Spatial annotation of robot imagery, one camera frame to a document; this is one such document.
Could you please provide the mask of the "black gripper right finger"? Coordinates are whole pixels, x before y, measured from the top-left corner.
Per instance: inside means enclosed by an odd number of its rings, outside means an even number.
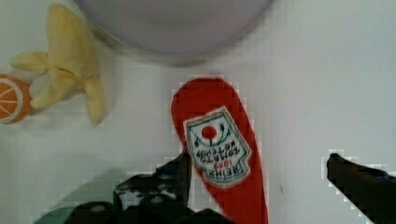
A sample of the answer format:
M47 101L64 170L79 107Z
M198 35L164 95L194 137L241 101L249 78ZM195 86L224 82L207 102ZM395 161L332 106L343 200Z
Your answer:
M327 179L374 224L395 224L396 182L393 175L348 161L332 153Z

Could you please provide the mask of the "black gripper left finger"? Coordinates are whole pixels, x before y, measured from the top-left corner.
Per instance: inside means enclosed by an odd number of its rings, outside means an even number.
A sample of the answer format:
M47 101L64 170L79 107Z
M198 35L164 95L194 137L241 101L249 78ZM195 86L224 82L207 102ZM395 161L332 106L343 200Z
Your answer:
M113 190L117 224L179 224L188 207L191 156L187 149L152 174L134 175Z

